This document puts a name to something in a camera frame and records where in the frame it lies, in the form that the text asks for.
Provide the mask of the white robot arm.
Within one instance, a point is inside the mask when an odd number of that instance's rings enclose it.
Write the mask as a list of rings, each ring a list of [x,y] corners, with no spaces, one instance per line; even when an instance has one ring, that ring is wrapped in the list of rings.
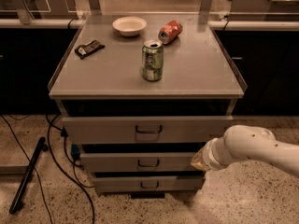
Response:
[[[242,161],[268,163],[299,177],[299,146],[280,142],[262,127],[235,125],[223,137],[208,141],[193,157],[191,166],[201,171],[219,171]]]

